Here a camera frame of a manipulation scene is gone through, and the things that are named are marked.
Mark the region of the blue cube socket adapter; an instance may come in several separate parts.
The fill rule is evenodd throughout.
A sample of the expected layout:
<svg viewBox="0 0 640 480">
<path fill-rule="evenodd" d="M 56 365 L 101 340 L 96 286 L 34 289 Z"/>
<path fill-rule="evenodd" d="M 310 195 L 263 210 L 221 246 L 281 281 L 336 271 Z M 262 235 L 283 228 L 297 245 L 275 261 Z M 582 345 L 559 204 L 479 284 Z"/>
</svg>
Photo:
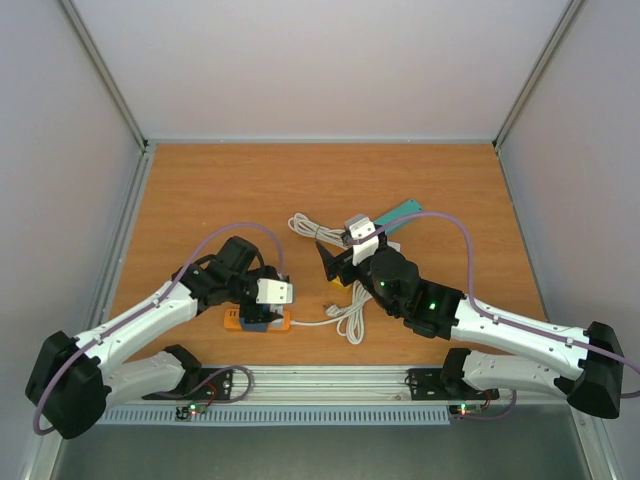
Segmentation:
<svg viewBox="0 0 640 480">
<path fill-rule="evenodd" d="M 262 321 L 261 319 L 255 320 L 251 318 L 247 319 L 245 317 L 240 317 L 239 324 L 242 331 L 266 333 L 269 330 L 271 322 Z"/>
</svg>

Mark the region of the orange power strip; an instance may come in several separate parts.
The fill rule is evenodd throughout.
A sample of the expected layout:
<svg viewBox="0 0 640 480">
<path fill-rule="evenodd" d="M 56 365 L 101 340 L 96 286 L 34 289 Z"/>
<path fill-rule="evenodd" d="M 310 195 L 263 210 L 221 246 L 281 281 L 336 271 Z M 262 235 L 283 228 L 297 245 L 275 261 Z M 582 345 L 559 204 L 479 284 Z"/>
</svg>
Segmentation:
<svg viewBox="0 0 640 480">
<path fill-rule="evenodd" d="M 291 312 L 284 309 L 283 307 L 276 307 L 273 310 L 282 309 L 285 312 L 285 327 L 283 330 L 268 330 L 266 333 L 284 333 L 287 332 L 291 327 Z M 256 332 L 245 332 L 242 331 L 239 324 L 239 309 L 238 308 L 230 308 L 225 311 L 223 326 L 227 331 L 230 332 L 243 332 L 243 333 L 256 333 Z"/>
</svg>

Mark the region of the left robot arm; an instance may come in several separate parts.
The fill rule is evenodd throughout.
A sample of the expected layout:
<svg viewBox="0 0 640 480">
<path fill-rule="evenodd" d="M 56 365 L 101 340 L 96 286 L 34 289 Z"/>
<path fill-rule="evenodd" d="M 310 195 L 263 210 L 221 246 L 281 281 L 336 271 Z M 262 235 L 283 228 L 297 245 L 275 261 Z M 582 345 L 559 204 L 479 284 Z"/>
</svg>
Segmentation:
<svg viewBox="0 0 640 480">
<path fill-rule="evenodd" d="M 201 387 L 201 365 L 185 348 L 170 346 L 142 361 L 131 356 L 225 303 L 238 307 L 242 324 L 267 325 L 281 319 L 279 309 L 292 303 L 293 292 L 281 267 L 266 264 L 241 237 L 228 238 L 215 254 L 193 253 L 158 290 L 119 316 L 74 336 L 58 331 L 44 340 L 25 388 L 36 408 L 34 432 L 73 439 L 120 403 L 149 394 L 192 397 Z"/>
</svg>

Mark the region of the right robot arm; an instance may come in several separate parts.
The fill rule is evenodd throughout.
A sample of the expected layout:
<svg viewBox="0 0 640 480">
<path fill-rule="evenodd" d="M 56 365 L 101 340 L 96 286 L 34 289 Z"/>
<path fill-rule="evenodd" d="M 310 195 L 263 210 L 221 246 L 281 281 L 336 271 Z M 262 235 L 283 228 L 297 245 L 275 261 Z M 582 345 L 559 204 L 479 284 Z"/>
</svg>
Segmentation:
<svg viewBox="0 0 640 480">
<path fill-rule="evenodd" d="M 503 351 L 496 359 L 465 348 L 450 350 L 441 370 L 442 387 L 450 395 L 533 391 L 562 398 L 594 417 L 619 417 L 622 348 L 611 326 L 560 326 L 492 307 L 421 278 L 415 263 L 386 244 L 362 260 L 354 258 L 353 249 L 334 255 L 322 244 L 316 248 L 328 280 L 359 282 L 388 316 L 415 334 Z"/>
</svg>

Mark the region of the yellow plug adapter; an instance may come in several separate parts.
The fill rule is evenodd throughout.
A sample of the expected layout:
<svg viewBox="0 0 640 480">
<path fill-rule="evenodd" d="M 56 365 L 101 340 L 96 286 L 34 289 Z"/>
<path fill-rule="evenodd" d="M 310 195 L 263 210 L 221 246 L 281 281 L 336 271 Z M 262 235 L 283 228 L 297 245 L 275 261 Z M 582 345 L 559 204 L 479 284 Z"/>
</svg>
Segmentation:
<svg viewBox="0 0 640 480">
<path fill-rule="evenodd" d="M 339 290 L 340 292 L 343 292 L 343 293 L 351 291 L 351 287 L 343 285 L 338 278 L 335 278 L 332 281 L 330 281 L 329 285 L 332 288 L 335 288 L 335 289 L 337 289 L 337 290 Z"/>
</svg>

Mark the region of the white cube socket adapter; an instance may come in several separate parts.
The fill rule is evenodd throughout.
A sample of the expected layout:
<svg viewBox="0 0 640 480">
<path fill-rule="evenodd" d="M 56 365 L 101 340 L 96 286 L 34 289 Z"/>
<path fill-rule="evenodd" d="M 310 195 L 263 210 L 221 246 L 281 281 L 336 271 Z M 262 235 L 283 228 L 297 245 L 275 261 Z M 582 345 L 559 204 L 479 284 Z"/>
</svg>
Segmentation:
<svg viewBox="0 0 640 480">
<path fill-rule="evenodd" d="M 401 245 L 399 243 L 388 241 L 387 245 L 393 250 L 401 252 Z"/>
</svg>

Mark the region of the teal power strip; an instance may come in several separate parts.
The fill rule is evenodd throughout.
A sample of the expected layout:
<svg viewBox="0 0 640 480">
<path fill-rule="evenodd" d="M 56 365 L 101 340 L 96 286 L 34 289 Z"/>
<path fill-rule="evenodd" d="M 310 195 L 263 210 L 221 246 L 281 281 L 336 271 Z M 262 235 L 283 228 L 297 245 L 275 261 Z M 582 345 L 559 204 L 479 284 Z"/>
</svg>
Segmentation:
<svg viewBox="0 0 640 480">
<path fill-rule="evenodd" d="M 388 212 L 382 214 L 381 216 L 379 216 L 378 218 L 376 218 L 373 223 L 375 225 L 386 225 L 392 221 L 395 221 L 397 219 L 399 219 L 400 217 L 406 216 L 406 215 L 410 215 L 410 214 L 414 214 L 414 213 L 419 213 L 422 211 L 422 206 L 421 204 L 416 201 L 415 199 L 409 199 L 404 201 L 403 203 L 397 205 L 396 207 L 392 208 L 391 210 L 389 210 Z"/>
</svg>

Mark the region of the left small circuit board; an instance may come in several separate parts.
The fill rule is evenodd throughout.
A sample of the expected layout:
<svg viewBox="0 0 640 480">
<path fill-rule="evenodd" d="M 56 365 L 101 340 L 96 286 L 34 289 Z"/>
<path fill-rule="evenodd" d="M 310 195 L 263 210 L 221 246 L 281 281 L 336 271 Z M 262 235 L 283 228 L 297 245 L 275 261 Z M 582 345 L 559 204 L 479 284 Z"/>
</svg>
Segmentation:
<svg viewBox="0 0 640 480">
<path fill-rule="evenodd" d="M 207 410 L 208 406 L 206 404 L 189 403 L 184 406 L 177 406 L 175 408 L 174 418 L 180 422 L 191 421 L 194 418 L 204 415 Z"/>
</svg>

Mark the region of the small circuit board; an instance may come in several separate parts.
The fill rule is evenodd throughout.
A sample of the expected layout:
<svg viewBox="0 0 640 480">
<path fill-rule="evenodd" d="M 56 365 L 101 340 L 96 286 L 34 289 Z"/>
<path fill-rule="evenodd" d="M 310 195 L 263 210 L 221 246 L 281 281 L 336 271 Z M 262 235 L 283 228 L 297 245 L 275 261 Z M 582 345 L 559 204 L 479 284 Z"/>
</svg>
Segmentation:
<svg viewBox="0 0 640 480">
<path fill-rule="evenodd" d="M 180 422 L 191 421 L 194 418 L 204 415 L 207 410 L 208 406 L 206 404 L 189 403 L 184 406 L 177 406 L 175 408 L 174 418 Z"/>
<path fill-rule="evenodd" d="M 475 414 L 479 414 L 484 410 L 484 406 L 482 404 L 470 404 L 470 403 L 460 403 L 456 405 L 451 405 L 449 407 L 449 413 L 454 418 L 463 418 L 465 416 L 473 416 Z"/>
</svg>

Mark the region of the right small circuit board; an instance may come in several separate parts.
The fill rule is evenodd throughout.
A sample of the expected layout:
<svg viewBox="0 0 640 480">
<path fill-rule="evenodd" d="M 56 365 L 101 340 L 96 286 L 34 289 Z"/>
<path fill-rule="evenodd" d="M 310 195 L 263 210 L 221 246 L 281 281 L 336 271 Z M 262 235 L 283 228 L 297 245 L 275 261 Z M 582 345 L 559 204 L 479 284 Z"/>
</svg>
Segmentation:
<svg viewBox="0 0 640 480">
<path fill-rule="evenodd" d="M 460 403 L 456 405 L 451 405 L 449 407 L 449 413 L 454 418 L 463 418 L 465 416 L 473 416 L 475 414 L 479 414 L 484 410 L 484 406 L 482 404 L 470 404 L 470 403 Z"/>
</svg>

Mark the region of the aluminium front rail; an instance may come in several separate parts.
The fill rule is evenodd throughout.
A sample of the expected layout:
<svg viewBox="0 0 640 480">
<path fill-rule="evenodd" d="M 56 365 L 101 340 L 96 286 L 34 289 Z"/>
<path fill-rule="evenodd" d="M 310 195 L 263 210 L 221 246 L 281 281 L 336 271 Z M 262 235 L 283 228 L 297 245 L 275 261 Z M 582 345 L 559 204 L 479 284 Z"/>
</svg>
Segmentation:
<svg viewBox="0 0 640 480">
<path fill-rule="evenodd" d="M 187 373 L 198 373 L 201 366 L 185 367 L 176 358 L 161 353 L 147 360 L 130 362 L 98 379 L 107 388 L 106 407 L 137 401 L 155 392 L 166 392 L 178 386 Z M 250 369 L 244 373 L 240 366 L 233 370 L 233 384 L 229 400 L 232 403 L 245 397 L 275 400 L 277 398 L 307 400 L 339 400 L 355 398 L 391 398 L 412 400 L 405 384 L 406 370 L 396 367 L 331 367 L 309 368 L 273 367 Z M 517 393 L 536 393 L 566 400 L 574 385 L 564 381 L 550 368 L 529 360 L 506 355 L 489 355 L 473 351 L 461 367 L 448 362 L 442 367 L 441 378 L 447 387 L 462 383 L 477 390 L 513 390 Z"/>
</svg>

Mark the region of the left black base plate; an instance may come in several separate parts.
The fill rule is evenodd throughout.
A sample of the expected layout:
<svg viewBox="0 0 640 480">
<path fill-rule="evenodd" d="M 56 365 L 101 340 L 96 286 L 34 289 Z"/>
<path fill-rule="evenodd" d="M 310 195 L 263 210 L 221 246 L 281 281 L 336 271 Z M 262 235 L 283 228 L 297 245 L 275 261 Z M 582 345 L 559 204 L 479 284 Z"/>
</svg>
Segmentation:
<svg viewBox="0 0 640 480">
<path fill-rule="evenodd" d="M 229 400 L 233 384 L 230 368 L 202 368 L 198 373 L 187 373 L 176 388 L 155 392 L 143 400 Z"/>
</svg>

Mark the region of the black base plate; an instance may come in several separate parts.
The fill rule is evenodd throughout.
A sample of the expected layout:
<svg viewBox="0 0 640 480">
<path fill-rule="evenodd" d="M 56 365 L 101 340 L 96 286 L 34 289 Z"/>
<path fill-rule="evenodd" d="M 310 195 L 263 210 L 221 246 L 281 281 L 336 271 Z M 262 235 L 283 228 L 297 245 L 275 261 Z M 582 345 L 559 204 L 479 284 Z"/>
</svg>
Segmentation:
<svg viewBox="0 0 640 480">
<path fill-rule="evenodd" d="M 498 400 L 497 389 L 477 390 L 462 383 L 460 386 L 447 387 L 441 378 L 441 368 L 415 367 L 406 371 L 405 384 L 413 401 L 486 401 Z"/>
<path fill-rule="evenodd" d="M 176 388 L 155 392 L 143 400 L 229 400 L 233 384 L 230 368 L 202 368 L 198 373 L 187 373 Z"/>
</svg>

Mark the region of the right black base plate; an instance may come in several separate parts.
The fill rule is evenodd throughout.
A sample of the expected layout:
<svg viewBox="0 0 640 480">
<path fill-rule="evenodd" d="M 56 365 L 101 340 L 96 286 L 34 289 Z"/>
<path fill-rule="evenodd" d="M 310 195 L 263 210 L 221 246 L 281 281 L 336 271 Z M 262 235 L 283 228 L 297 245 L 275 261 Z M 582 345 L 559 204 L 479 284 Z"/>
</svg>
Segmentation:
<svg viewBox="0 0 640 480">
<path fill-rule="evenodd" d="M 497 389 L 477 390 L 462 383 L 460 386 L 447 387 L 441 378 L 441 368 L 415 367 L 406 371 L 405 384 L 413 401 L 486 401 L 498 400 Z"/>
</svg>

